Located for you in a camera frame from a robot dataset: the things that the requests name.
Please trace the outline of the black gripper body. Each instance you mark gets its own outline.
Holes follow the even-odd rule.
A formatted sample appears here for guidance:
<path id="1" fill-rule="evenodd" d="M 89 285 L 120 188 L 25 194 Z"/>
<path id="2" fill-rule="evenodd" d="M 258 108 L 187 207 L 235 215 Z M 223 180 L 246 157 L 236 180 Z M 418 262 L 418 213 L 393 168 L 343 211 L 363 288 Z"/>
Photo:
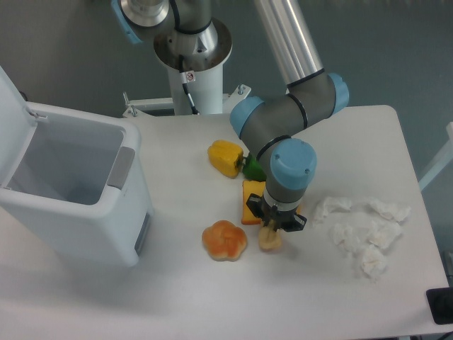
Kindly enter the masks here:
<path id="1" fill-rule="evenodd" d="M 263 203 L 264 216 L 262 218 L 263 225 L 266 226 L 269 222 L 274 222 L 276 227 L 280 227 L 280 223 L 289 220 L 294 214 L 297 214 L 297 207 L 290 210 L 281 210 L 277 205 L 268 205 Z"/>

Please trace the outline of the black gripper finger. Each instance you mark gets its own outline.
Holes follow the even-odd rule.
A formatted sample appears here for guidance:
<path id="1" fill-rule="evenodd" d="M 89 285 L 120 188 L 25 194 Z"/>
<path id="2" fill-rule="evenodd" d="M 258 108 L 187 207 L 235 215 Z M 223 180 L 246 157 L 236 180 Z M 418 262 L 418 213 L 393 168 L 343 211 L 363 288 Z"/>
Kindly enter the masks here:
<path id="1" fill-rule="evenodd" d="M 306 225 L 307 219 L 300 215 L 294 214 L 289 220 L 281 222 L 280 228 L 285 232 L 302 231 Z"/>
<path id="2" fill-rule="evenodd" d="M 264 216 L 262 198 L 255 194 L 251 193 L 246 201 L 246 206 L 251 211 L 254 217 L 262 219 Z"/>

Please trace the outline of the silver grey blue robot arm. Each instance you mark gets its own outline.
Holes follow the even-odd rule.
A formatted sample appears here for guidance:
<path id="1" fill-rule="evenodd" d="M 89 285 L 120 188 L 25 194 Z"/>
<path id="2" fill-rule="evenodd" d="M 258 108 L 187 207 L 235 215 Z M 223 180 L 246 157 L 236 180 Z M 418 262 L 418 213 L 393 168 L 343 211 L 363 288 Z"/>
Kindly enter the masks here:
<path id="1" fill-rule="evenodd" d="M 228 28 L 212 16 L 209 1 L 113 1 L 125 35 L 137 44 L 150 38 L 167 69 L 177 115 L 223 113 L 223 66 L 232 50 Z M 284 96 L 272 102 L 242 96 L 229 111 L 235 133 L 265 175 L 261 195 L 246 204 L 264 225 L 300 231 L 306 218 L 297 208 L 315 174 L 316 153 L 295 135 L 348 105 L 349 91 L 327 73 L 296 1 L 256 1 L 280 73 Z"/>

